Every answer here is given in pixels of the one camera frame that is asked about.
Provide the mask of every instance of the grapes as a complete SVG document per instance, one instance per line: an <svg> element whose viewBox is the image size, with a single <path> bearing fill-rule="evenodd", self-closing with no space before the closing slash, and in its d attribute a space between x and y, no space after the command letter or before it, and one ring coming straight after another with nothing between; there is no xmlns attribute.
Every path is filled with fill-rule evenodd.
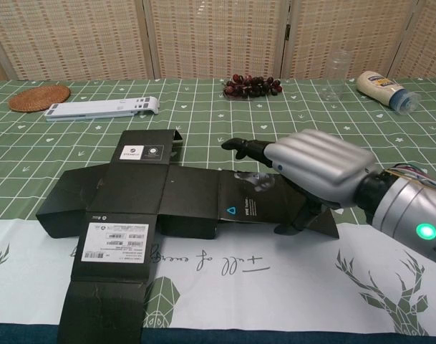
<svg viewBox="0 0 436 344"><path fill-rule="evenodd" d="M232 79L226 82L224 95L233 98L247 99L248 97L260 97L268 94L277 95L283 91L280 80L273 80L268 77L252 77L251 75L234 74Z"/></svg>

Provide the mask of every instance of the rattan placemat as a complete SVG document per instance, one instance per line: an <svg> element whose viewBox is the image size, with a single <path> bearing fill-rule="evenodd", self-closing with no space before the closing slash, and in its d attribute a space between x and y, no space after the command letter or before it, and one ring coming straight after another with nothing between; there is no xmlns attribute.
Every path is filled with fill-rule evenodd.
<svg viewBox="0 0 436 344"><path fill-rule="evenodd" d="M20 92L9 100L9 108L21 113L33 113L48 109L51 104L64 102L70 91L64 85L45 85Z"/></svg>

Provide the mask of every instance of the mayonnaise bottle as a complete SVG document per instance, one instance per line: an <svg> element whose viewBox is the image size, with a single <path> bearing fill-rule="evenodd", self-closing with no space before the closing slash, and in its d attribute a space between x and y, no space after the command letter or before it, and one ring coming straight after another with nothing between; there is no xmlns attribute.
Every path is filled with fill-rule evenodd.
<svg viewBox="0 0 436 344"><path fill-rule="evenodd" d="M400 115L411 113L421 100L418 93L410 92L376 72L362 73L356 81L356 86L358 91L389 106Z"/></svg>

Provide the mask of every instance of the robotic hand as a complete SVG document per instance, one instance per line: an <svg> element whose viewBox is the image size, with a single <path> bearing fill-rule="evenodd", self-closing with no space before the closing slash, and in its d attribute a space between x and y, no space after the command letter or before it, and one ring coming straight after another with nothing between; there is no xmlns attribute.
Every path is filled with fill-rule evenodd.
<svg viewBox="0 0 436 344"><path fill-rule="evenodd" d="M306 196L297 229L327 208L358 206L368 224L436 262L436 183L415 166L379 172L370 151L309 129L275 143L232 138L222 147L273 167Z"/></svg>

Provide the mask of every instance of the green checkered tablecloth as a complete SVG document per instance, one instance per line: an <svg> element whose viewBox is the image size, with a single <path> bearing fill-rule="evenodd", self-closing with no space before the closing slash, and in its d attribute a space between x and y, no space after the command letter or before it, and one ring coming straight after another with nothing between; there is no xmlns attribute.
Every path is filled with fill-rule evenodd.
<svg viewBox="0 0 436 344"><path fill-rule="evenodd" d="M173 151L173 163L265 171L254 161L235 161L221 142L232 136L276 140L316 128L372 150L381 167L410 162L436 180L436 78L400 82L422 96L410 116L359 94L353 79L340 102L321 101L314 80L282 80L283 93L252 101L225 99L220 79L63 82L72 90L69 102L151 95L159 99L160 113L47 123L42 113L15 113L7 106L13 95L47 82L0 81L0 219L34 219L63 171L108 162L127 129L178 129L184 142ZM364 223L356 209L334 216Z"/></svg>

